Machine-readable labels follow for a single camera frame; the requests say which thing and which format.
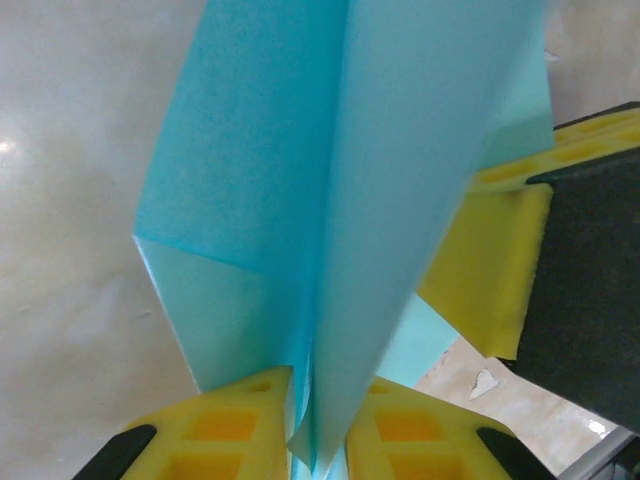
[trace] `blue paper sheet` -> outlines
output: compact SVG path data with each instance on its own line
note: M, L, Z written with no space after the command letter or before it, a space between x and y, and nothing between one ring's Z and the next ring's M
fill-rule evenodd
M484 139L508 126L496 112L509 60L541 38L531 0L353 0L346 12L338 0L209 3L135 225L201 390L291 364L300 417L312 387L292 445L316 478ZM425 318L395 332L383 374L419 374L396 356L416 327L425 342L442 333L424 371L448 348L453 330Z

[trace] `floor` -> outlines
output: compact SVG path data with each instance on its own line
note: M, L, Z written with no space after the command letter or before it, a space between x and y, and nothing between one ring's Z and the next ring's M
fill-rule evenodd
M3 2L0 478L70 478L195 393L130 230L203 5ZM640 99L638 52L640 4L566 3L547 41L556 122ZM503 421L556 473L613 427L464 340L418 388Z

